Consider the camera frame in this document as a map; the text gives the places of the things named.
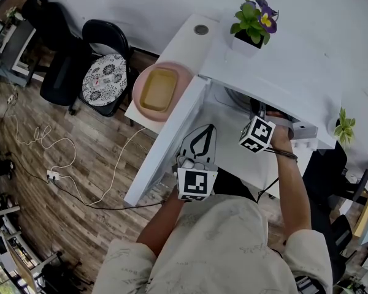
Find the patterned cushion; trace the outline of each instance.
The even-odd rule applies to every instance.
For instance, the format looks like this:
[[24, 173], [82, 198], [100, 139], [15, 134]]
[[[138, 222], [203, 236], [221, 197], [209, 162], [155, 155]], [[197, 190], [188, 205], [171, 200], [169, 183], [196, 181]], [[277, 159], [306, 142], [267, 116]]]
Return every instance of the patterned cushion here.
[[119, 54], [99, 58], [83, 79], [83, 96], [90, 105], [115, 101], [127, 87], [126, 62]]

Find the white flower pot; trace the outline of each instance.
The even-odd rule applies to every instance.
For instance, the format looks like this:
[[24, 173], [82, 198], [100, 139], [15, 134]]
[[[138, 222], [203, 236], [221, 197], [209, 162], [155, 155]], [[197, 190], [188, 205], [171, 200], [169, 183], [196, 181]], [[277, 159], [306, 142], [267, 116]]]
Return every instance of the white flower pot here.
[[25, 19], [23, 18], [23, 16], [22, 16], [22, 14], [21, 13], [19, 13], [19, 12], [17, 12], [17, 13], [15, 13], [15, 18], [17, 18], [18, 20], [20, 20], [20, 21], [24, 21]]
[[239, 52], [248, 58], [252, 58], [260, 50], [250, 43], [244, 42], [236, 37], [233, 38], [232, 49], [233, 51]]

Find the round button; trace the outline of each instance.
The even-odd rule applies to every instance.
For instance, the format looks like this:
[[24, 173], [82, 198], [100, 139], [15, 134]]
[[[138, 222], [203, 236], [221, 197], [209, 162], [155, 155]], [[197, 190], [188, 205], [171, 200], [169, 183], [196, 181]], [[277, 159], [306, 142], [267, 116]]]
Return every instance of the round button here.
[[209, 28], [206, 25], [196, 25], [194, 32], [197, 35], [206, 35], [209, 32]]

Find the power strip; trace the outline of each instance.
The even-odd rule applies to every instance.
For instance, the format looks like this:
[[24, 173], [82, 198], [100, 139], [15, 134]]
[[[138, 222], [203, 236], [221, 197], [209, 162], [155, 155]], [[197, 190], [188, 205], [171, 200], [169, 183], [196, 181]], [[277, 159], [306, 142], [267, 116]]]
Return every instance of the power strip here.
[[48, 170], [47, 171], [47, 178], [48, 179], [54, 179], [55, 181], [57, 181], [57, 180], [60, 179], [60, 174], [56, 171]]

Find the black bracelet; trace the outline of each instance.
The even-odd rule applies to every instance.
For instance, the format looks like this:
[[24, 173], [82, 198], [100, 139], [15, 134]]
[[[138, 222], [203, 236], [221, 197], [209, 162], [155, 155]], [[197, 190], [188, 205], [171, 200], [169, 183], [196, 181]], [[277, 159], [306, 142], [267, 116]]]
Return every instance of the black bracelet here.
[[285, 156], [285, 157], [287, 157], [289, 159], [295, 160], [296, 162], [297, 162], [297, 159], [298, 159], [298, 157], [295, 154], [289, 153], [288, 151], [276, 149], [276, 148], [270, 148], [270, 147], [268, 147], [264, 151], [267, 151], [268, 153], [274, 153], [274, 154], [279, 154], [281, 156]]

